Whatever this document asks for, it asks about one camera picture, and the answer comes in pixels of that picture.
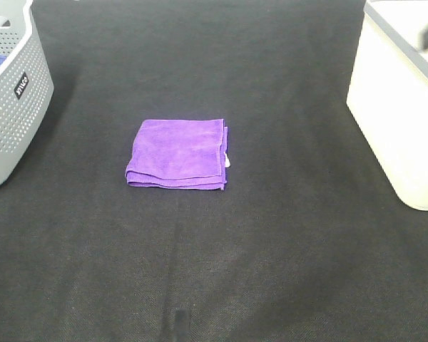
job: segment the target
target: floor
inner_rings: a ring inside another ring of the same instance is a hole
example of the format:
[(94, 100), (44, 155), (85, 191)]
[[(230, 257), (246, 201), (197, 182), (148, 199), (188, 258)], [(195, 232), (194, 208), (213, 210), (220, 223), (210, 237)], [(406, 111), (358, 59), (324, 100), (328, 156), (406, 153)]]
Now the floor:
[[(428, 212), (345, 105), (362, 7), (36, 1), (55, 92), (0, 187), (0, 341), (175, 341), (178, 309), (186, 341), (428, 341)], [(225, 191), (128, 187), (148, 118), (225, 118)]]

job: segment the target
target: white container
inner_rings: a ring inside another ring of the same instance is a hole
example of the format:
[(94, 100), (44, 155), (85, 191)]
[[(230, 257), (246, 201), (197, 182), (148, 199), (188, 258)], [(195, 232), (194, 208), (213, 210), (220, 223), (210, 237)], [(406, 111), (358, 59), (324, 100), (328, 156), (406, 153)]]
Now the white container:
[(0, 0), (0, 184), (29, 146), (54, 85), (34, 19), (33, 0)]
[(428, 1), (367, 1), (347, 105), (399, 198), (428, 210)]

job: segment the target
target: gray laundry basket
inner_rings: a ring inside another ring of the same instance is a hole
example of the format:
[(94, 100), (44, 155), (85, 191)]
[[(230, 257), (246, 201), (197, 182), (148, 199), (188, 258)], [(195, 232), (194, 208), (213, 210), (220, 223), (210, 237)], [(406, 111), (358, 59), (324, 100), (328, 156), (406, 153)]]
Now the gray laundry basket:
[(33, 0), (0, 0), (0, 184), (29, 146), (54, 85), (31, 15)]

